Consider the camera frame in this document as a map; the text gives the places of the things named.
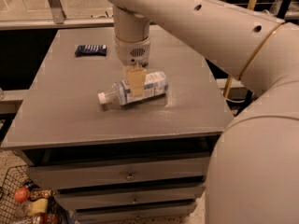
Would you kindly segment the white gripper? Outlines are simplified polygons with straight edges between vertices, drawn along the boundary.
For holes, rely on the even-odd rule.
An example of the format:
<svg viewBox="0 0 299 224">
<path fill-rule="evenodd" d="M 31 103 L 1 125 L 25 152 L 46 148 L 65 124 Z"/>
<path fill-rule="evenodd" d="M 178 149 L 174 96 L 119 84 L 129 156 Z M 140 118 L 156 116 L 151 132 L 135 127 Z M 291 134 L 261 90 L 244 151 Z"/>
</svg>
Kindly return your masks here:
<svg viewBox="0 0 299 224">
<path fill-rule="evenodd" d="M 149 62 L 150 38 L 147 37 L 139 42 L 126 42 L 115 37 L 115 50 L 122 63 L 122 72 L 128 79 L 132 95 L 134 97 L 141 96 L 147 74 L 146 69 L 141 65 L 146 65 Z"/>
</svg>

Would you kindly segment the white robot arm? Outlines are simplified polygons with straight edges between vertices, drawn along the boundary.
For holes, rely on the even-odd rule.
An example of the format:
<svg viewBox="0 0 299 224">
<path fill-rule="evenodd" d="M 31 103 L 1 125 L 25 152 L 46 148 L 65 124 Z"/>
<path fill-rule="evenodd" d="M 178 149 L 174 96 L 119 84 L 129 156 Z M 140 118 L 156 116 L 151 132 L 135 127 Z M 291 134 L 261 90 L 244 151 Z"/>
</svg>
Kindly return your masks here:
<svg viewBox="0 0 299 224">
<path fill-rule="evenodd" d="M 141 14 L 257 95 L 206 176 L 207 224 L 299 224 L 299 28 L 218 0 L 108 0 Z"/>
</svg>

